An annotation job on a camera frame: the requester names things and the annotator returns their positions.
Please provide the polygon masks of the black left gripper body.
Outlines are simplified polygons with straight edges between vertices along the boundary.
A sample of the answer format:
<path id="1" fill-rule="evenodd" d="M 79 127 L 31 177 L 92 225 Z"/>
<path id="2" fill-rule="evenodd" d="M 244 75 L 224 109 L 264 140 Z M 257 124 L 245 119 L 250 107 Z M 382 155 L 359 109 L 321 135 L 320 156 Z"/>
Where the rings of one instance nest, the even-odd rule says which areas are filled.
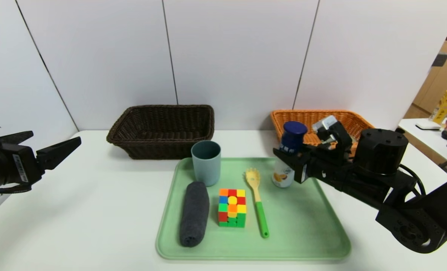
<path id="1" fill-rule="evenodd" d="M 28 186 L 41 179 L 32 148 L 16 144 L 0 145 L 0 187 L 7 184 Z"/>

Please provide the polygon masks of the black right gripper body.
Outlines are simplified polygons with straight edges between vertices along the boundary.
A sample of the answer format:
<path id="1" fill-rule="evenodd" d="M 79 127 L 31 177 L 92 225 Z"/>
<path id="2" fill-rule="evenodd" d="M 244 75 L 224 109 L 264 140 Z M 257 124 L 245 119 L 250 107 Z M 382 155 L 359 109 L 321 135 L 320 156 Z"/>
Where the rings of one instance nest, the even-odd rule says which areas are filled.
<path id="1" fill-rule="evenodd" d="M 300 184 L 309 178 L 326 179 L 348 164 L 348 147 L 341 144 L 303 144 L 293 155 L 296 167 L 294 180 Z"/>

